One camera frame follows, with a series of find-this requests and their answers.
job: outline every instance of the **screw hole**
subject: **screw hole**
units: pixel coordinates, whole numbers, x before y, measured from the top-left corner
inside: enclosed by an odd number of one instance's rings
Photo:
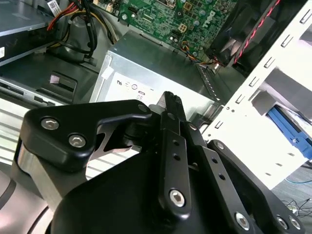
[[[177,154],[174,154],[174,159],[177,160],[177,161],[180,161],[180,160],[181,160],[180,156],[177,155]]]
[[[173,143],[176,145],[176,146],[179,146],[179,142],[177,142],[176,140],[173,140]]]
[[[225,180],[225,177],[223,174],[219,174],[220,179]]]

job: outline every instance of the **gray surface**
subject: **gray surface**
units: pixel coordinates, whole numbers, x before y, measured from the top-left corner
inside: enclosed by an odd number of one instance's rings
[[[25,56],[27,56],[27,55],[29,55],[29,54],[32,54],[32,53],[34,53],[34,52],[36,52],[36,51],[39,51],[39,50],[41,50],[41,49],[43,49],[43,48],[46,48],[47,46],[50,46],[51,44],[53,44],[53,42],[48,43],[48,44],[45,44],[45,45],[42,45],[42,46],[37,47],[37,48],[32,49],[32,50],[26,51],[26,52],[24,52],[24,53],[22,53],[22,54],[19,54],[19,55],[14,56],[14,57],[8,58],[8,59],[6,59],[6,60],[0,62],[0,67],[3,66],[3,65],[8,64],[8,63],[10,63],[10,62],[13,62],[13,61],[15,61],[15,60],[18,60],[18,59],[20,59],[20,58],[22,58],[22,57],[25,57]]]
[[[272,109],[279,102],[275,100],[268,92],[260,92],[253,100],[252,100],[254,108],[259,112],[260,115],[266,115],[270,109]]]
[[[52,19],[17,0],[0,0],[0,37],[48,25]]]
[[[49,54],[32,54],[0,67],[0,83],[12,84],[15,88],[23,91],[24,97],[27,99],[33,100],[34,96],[38,96],[53,103],[63,104],[62,100],[40,94],[37,91],[49,84],[52,72],[59,72],[77,80],[74,103],[89,102],[98,74]]]
[[[8,187],[9,183],[10,183],[10,178],[6,176],[5,173],[0,171],[0,197],[2,196],[2,194]]]
[[[218,101],[225,105],[244,83],[245,78],[233,67],[219,67],[214,74],[210,70],[198,67],[207,89]]]
[[[155,72],[205,97],[212,98],[207,89],[203,89],[203,81],[195,66],[185,58],[167,48],[156,45],[142,36],[128,32],[109,50],[112,57],[118,55],[136,63],[146,70]]]
[[[291,181],[308,181],[312,179],[312,170],[300,167],[295,171],[291,176],[288,177],[288,180]],[[272,189],[272,192],[277,195],[281,200],[291,202],[295,200],[298,205],[303,204],[308,198],[312,198],[312,183],[309,184],[290,184],[287,181],[282,181],[275,188]],[[308,202],[304,208],[312,207],[312,201]],[[307,234],[312,234],[312,217],[299,218],[303,222]]]
[[[91,102],[108,100],[115,74],[153,89],[153,102],[157,102],[164,91],[180,96],[188,118],[194,112],[203,114],[217,101],[204,86],[195,65],[132,31],[108,51]],[[190,103],[192,99],[197,100],[196,105]]]
[[[276,97],[289,109],[312,119],[312,92],[279,69],[270,73],[261,89]]]
[[[67,193],[86,182],[85,169],[76,173],[66,173],[39,159],[27,151],[24,145],[19,150],[18,165],[33,179],[53,212]]]
[[[46,207],[45,201],[17,184],[12,196],[0,210],[0,233],[28,233]]]

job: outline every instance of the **cable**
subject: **cable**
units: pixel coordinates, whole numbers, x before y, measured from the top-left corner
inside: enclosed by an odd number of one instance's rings
[[[268,11],[268,13],[262,18],[261,22],[258,24],[258,26],[254,29],[253,33],[251,34],[251,36],[249,37],[249,39],[245,42],[245,44],[243,45],[243,49],[240,51],[239,55],[236,54],[235,59],[234,59],[234,64],[237,63],[237,60],[242,56],[243,52],[245,51],[245,49],[248,47],[250,41],[252,40],[252,38],[255,36],[257,30],[263,25],[264,21],[266,20],[267,17],[269,17],[272,13],[272,11],[274,10],[274,8],[280,3],[281,0],[277,0],[275,2],[275,4],[270,8],[270,10]]]
[[[69,6],[63,10],[62,12],[60,12],[50,23],[49,26],[47,27],[47,31],[52,30],[54,24],[60,19],[62,18],[65,14],[71,13],[75,10],[78,10],[76,8],[76,6],[74,5],[74,3],[72,2],[71,4],[69,4]]]
[[[103,24],[106,26],[106,31],[107,31],[107,37],[110,39],[112,44],[115,44],[118,40],[119,37],[117,36],[112,24],[105,18],[105,16],[97,10],[97,7],[95,5],[90,5],[92,12],[95,13],[99,18],[100,21],[102,21]]]
[[[98,46],[98,34],[97,34],[96,27],[94,25],[94,22],[92,20],[92,15],[91,15],[87,0],[81,0],[81,2],[83,3],[83,6],[86,10],[86,18],[87,19],[85,20],[85,23],[86,23],[87,31],[89,34],[90,43],[91,43],[91,46],[90,46],[91,50],[90,50],[90,53],[88,54],[87,58],[90,59],[93,55],[93,51],[95,51],[95,49]]]
[[[73,15],[73,16],[70,18],[70,21],[73,21],[74,18],[76,18],[76,17],[78,17],[78,16],[85,16],[85,13],[86,13],[86,11],[78,11],[78,10],[76,10],[75,12],[66,14],[66,15],[64,15],[64,16]],[[107,26],[97,17],[96,14],[91,13],[91,15],[92,15],[94,18],[96,18],[96,19],[100,22],[100,24],[102,25],[103,28],[105,28],[105,29],[107,30]],[[79,53],[82,53],[82,54],[89,54],[90,51],[82,50],[82,49],[80,49],[80,48],[77,48],[77,47],[75,47],[75,46],[69,44],[69,43],[66,43],[67,40],[69,39],[70,26],[71,26],[71,24],[69,23],[68,26],[67,26],[67,29],[66,29],[66,34],[65,34],[65,36],[63,37],[63,39],[62,39],[62,40],[56,40],[58,43],[55,44],[55,45],[53,45],[53,46],[51,46],[51,47],[52,47],[52,48],[55,48],[55,47],[58,47],[58,46],[63,45],[63,46],[65,46],[65,47],[68,47],[68,48],[70,48],[70,49],[72,49],[72,50],[74,50],[74,51],[77,51],[77,52],[79,52]]]
[[[300,217],[300,218],[303,218],[303,217],[312,217],[310,216],[312,214],[312,207],[308,207],[308,208],[302,208],[305,204],[307,204],[309,201],[311,201],[312,199],[311,198],[308,198],[306,200],[304,200],[304,203],[301,205],[301,206],[298,206],[297,202],[293,199],[291,200],[291,202],[288,202],[288,201],[285,201],[285,200],[282,200],[282,202],[286,202],[287,205],[285,204],[285,206],[287,207],[295,207],[297,209],[297,216]]]
[[[190,53],[190,48],[187,44],[187,41],[183,41],[181,43],[181,50],[186,54],[186,56],[194,63],[200,64],[200,65],[212,65],[212,64],[216,64],[218,63],[219,65],[222,66],[222,63],[220,63],[216,57],[214,57],[213,59],[210,59],[208,62],[202,62],[198,59],[196,59],[195,57],[193,57],[193,55],[191,55]]]
[[[288,183],[291,183],[291,184],[307,184],[307,183],[311,183],[312,180],[309,180],[309,181],[303,181],[303,182],[294,182],[294,181],[290,181],[288,180],[287,178],[285,179]]]

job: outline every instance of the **black wire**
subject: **black wire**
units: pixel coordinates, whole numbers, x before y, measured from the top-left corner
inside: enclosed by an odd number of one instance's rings
[[[71,50],[77,51],[77,52],[82,53],[82,54],[89,54],[90,53],[90,51],[88,51],[88,50],[82,50],[82,49],[77,48],[77,47],[75,47],[75,46],[73,46],[67,42],[64,42],[62,40],[56,40],[56,42],[59,43],[60,45],[63,45],[63,46],[65,46]]]
[[[305,205],[305,204],[307,204],[309,201],[311,201],[311,199],[309,198],[309,199],[307,199],[300,207],[299,207],[299,209],[298,209],[298,216],[299,217],[301,217],[301,218],[303,218],[303,217],[306,217],[306,216],[309,216],[310,214],[312,214],[312,212],[310,212],[309,214],[305,214],[305,215],[300,215],[300,211],[304,211],[304,210],[302,210],[302,207]]]
[[[92,15],[91,15],[87,0],[82,0],[82,3],[83,3],[84,8],[86,9],[86,20],[85,20],[85,22],[86,22],[87,31],[89,34],[90,44],[91,44],[91,46],[90,46],[91,51],[90,51],[89,55],[86,57],[91,58],[93,55],[93,51],[95,51],[95,49],[98,46],[98,34],[97,34],[96,27],[95,27],[93,19],[92,19]]]
[[[107,37],[108,37],[109,41],[111,42],[111,44],[114,44],[115,42],[113,40],[113,35],[112,35],[111,31],[109,30],[109,27],[108,27],[107,23],[105,22],[103,15],[92,4],[90,5],[90,8],[92,10],[92,13],[94,13],[100,19],[100,21],[105,25],[106,31],[107,31]]]

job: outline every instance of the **white sticker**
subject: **white sticker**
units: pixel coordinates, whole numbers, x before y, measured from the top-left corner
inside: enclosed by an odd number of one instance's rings
[[[104,79],[108,79],[109,78],[109,76],[113,73],[113,68],[111,68],[111,67],[108,67],[108,68],[106,68],[105,70],[104,70],[104,72],[102,73],[102,77],[104,78]]]
[[[54,16],[57,16],[59,13],[62,12],[58,3],[57,3],[57,0],[52,0],[52,1],[48,2],[48,6],[49,6],[49,8],[52,11]]]
[[[0,58],[3,58],[3,57],[4,57],[4,52],[5,52],[5,48],[4,48],[4,47],[1,47],[1,48],[0,48]]]
[[[148,106],[156,104],[160,96],[161,94],[151,87],[115,73],[105,101],[137,99]]]

